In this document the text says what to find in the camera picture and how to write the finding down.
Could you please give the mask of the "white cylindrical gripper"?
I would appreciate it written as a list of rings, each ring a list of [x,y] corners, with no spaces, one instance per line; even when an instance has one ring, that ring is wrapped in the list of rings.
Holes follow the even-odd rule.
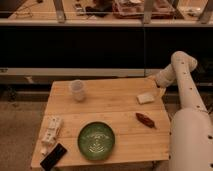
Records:
[[[155,75],[155,82],[158,86],[157,96],[162,98],[166,92],[166,87],[170,86],[175,81],[175,72],[171,64],[159,71]]]

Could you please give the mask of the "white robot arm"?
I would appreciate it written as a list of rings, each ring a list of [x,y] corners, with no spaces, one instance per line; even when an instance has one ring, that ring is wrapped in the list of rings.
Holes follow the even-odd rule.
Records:
[[[197,60],[183,51],[155,75],[161,88],[177,82],[181,109],[171,121],[169,171],[213,171],[213,123],[191,77]]]

